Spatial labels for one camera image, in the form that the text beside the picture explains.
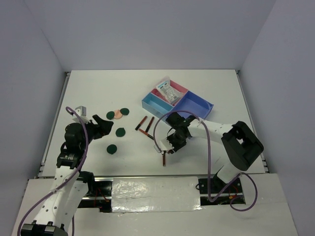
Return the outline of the long red lip gloss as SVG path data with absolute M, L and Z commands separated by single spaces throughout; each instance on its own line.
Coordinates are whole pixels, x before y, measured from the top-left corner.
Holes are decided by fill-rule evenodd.
M 164 151 L 162 153 L 162 165 L 163 165 L 163 167 L 166 166 L 166 151 Z

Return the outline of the dark red lip gloss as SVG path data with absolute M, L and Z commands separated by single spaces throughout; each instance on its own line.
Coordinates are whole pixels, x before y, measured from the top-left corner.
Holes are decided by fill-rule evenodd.
M 155 117 L 151 117 L 151 119 L 150 119 L 150 121 L 149 121 L 149 123 L 148 123 L 148 125 L 147 125 L 147 127 L 146 127 L 146 129 L 145 129 L 145 132 L 146 132 L 146 133 L 149 132 L 149 130 L 150 130 L 152 124 L 153 124 L 154 119 L 155 119 Z

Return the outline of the red lip gloss tube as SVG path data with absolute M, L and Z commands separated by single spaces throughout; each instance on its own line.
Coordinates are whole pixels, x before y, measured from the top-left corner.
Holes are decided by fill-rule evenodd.
M 142 120 L 139 122 L 139 124 L 135 128 L 136 131 L 141 127 L 141 125 L 146 121 L 147 118 L 148 118 L 148 116 L 144 116 L 142 118 Z

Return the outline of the cotton pad pack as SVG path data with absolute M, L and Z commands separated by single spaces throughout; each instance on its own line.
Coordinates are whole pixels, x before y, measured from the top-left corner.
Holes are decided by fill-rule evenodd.
M 177 103 L 188 91 L 183 86 L 172 81 L 169 76 L 165 76 L 160 82 L 156 84 L 155 88 L 158 91 L 160 97 L 171 105 Z

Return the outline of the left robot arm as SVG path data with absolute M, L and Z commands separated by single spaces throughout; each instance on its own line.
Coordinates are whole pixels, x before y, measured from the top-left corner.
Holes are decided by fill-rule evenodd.
M 23 217 L 17 234 L 19 236 L 66 236 L 70 223 L 84 196 L 96 191 L 93 173 L 82 171 L 91 141 L 110 134 L 113 122 L 94 115 L 92 120 L 76 115 L 76 122 L 66 126 L 56 172 L 50 192 L 25 214 L 28 216 L 41 206 L 31 223 Z

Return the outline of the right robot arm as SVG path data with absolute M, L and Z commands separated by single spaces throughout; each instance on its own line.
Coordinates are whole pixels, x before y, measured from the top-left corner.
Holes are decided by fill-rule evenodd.
M 231 187 L 231 182 L 241 172 L 249 167 L 264 151 L 264 146 L 258 137 L 243 121 L 235 124 L 222 124 L 196 118 L 187 118 L 179 113 L 172 113 L 166 122 L 175 130 L 162 140 L 162 150 L 175 153 L 187 144 L 187 139 L 204 138 L 222 145 L 226 151 L 228 161 L 212 177 L 208 183 L 219 192 L 225 192 Z

